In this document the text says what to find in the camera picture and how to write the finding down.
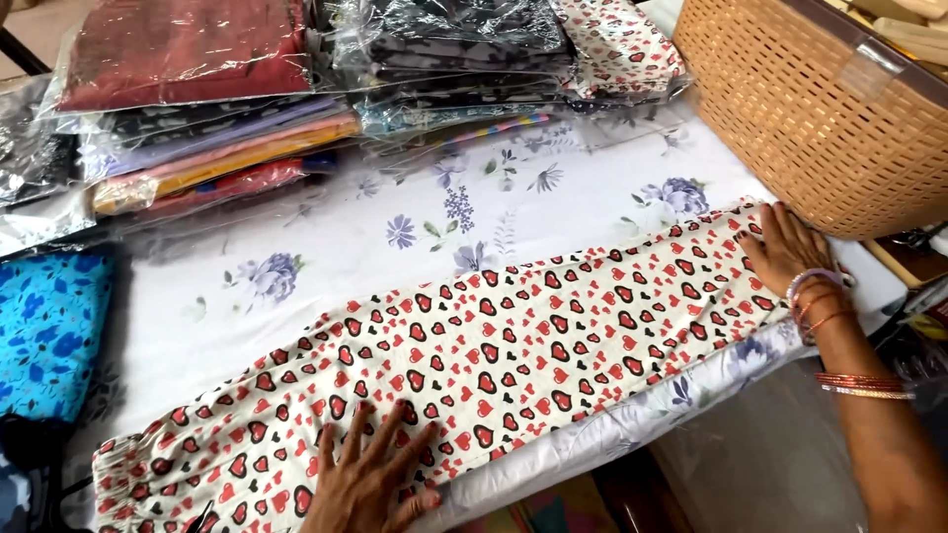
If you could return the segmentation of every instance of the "beige woven basket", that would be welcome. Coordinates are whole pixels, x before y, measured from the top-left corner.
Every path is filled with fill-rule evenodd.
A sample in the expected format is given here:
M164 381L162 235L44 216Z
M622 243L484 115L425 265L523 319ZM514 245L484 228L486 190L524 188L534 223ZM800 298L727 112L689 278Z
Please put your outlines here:
M869 33L821 0L686 0L674 38L702 119L849 239L948 218L948 84ZM891 61L868 59L879 48Z

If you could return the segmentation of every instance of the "white floral bedsheet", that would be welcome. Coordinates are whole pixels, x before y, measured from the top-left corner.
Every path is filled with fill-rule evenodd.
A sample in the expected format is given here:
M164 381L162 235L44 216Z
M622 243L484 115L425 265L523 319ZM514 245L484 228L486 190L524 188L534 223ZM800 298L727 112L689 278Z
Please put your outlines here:
M353 297L619 245L741 196L772 198L680 103L581 130L549 123L492 138L398 179L352 158L322 189L248 209L236 218L256 215L241 222L137 243L118 272L66 483L88 474L100 442L141 431ZM904 296L904 285L858 245L838 249L857 280L871 279L871 291L855 291L861 310ZM452 481L445 505L418 530L447 529L604 464L804 354L787 323L764 329ZM88 488L66 500L64 514L70 524L94 524Z

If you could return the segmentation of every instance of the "maroon fabric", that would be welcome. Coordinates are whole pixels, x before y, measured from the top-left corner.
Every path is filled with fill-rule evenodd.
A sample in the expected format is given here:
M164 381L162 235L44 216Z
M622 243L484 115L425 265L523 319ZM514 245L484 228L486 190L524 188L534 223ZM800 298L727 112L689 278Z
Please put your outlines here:
M72 47L60 111L309 90L301 0L99 0Z

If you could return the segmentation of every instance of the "hand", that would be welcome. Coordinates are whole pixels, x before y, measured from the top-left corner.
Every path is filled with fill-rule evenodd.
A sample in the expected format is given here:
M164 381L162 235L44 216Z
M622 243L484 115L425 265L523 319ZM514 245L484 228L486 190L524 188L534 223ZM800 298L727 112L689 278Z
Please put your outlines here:
M805 227L782 202L773 207L764 204L760 213L766 247L747 231L739 232L737 241L767 288L783 297L798 274L810 268L834 270L827 240ZM804 295L812 299L829 290L840 291L832 282L813 276L799 288L801 303L806 303Z
M319 438L319 479L301 533L401 533L412 522L441 504L441 495L426 490L412 496L393 513L389 503L395 489L405 480L409 467L418 462L437 426L429 423L391 461L386 451L402 424L404 400L395 402L375 440L362 450L362 431L369 416L368 402L359 403L339 462L333 462L335 426L322 427Z

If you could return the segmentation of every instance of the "yellow fabric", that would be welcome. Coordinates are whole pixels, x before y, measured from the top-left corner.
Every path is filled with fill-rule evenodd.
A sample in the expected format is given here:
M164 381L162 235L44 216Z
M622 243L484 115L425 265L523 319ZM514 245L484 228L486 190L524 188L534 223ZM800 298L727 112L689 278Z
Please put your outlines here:
M136 180L136 183L98 187L93 198L93 206L99 214L118 214L142 209L151 205L155 198L176 193L257 163L295 154L357 133L356 122L350 120L335 126L275 140L180 172L162 176L145 175Z

